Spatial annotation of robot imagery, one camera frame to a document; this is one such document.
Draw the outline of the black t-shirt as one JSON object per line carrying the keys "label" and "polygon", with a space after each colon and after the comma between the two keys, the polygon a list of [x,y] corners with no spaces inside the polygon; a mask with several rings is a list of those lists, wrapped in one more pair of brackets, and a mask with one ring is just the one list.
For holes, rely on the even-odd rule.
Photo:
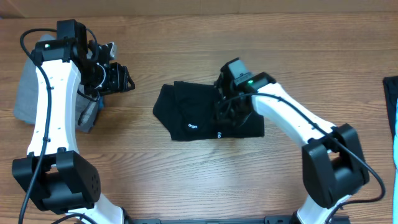
{"label": "black t-shirt", "polygon": [[153,114],[174,141],[264,136],[264,118],[256,113],[237,128],[215,124],[214,104],[219,99],[212,85],[175,81],[162,86]]}

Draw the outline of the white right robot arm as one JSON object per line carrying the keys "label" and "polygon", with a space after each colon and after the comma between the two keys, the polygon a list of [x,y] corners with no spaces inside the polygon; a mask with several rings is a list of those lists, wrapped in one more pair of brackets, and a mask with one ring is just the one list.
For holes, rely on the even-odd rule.
{"label": "white right robot arm", "polygon": [[308,197],[293,223],[329,223],[339,205],[369,182],[369,171],[357,132],[348,124],[335,126],[295,101],[265,72],[250,72],[235,58],[220,69],[215,87],[218,126],[239,128],[259,114],[277,125],[302,150],[303,184]]}

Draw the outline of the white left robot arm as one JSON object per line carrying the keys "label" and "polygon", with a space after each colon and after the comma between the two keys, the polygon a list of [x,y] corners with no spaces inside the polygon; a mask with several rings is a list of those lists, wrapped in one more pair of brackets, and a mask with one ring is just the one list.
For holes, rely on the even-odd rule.
{"label": "white left robot arm", "polygon": [[26,202],[61,221],[131,223],[127,211],[102,194],[97,169],[79,153],[75,108],[77,96],[96,103],[135,84],[115,62],[114,43],[88,40],[90,29],[74,19],[58,21],[55,31],[56,39],[40,41],[27,53],[37,74],[37,111],[27,155],[13,161],[12,174]]}

